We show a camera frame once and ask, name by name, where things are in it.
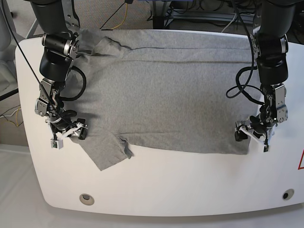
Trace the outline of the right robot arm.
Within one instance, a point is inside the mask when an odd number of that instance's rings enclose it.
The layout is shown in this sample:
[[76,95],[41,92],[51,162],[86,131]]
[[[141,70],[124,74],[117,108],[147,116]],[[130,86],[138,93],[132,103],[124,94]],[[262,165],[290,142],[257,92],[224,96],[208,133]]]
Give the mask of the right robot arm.
[[[36,19],[44,34],[44,52],[39,71],[43,79],[39,83],[40,95],[35,105],[35,113],[46,118],[52,133],[51,147],[63,148],[63,139],[86,138],[85,119],[72,119],[77,113],[66,110],[64,102],[77,100],[86,89],[86,76],[76,66],[74,60],[79,50],[80,20],[72,0],[32,0],[30,2]],[[78,72],[83,80],[80,92],[73,97],[62,97],[70,71]]]

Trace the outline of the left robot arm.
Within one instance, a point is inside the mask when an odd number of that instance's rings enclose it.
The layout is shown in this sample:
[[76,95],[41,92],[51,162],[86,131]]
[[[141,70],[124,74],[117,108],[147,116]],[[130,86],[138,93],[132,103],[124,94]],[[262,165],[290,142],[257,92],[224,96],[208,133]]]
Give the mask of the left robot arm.
[[[251,49],[252,63],[236,74],[235,95],[226,94],[229,99],[243,94],[250,102],[260,106],[257,116],[250,116],[247,121],[237,121],[235,140],[241,142],[248,137],[260,143],[264,151],[269,150],[273,128],[288,119],[288,109],[285,104],[286,88],[284,82],[288,79],[286,54],[289,50],[287,32],[290,29],[296,11],[297,0],[264,0],[261,4],[261,21],[247,33]],[[249,76],[258,70],[260,87],[258,91],[264,97],[263,101],[254,99],[245,91],[250,87],[249,79],[241,84],[241,75],[248,71]]]

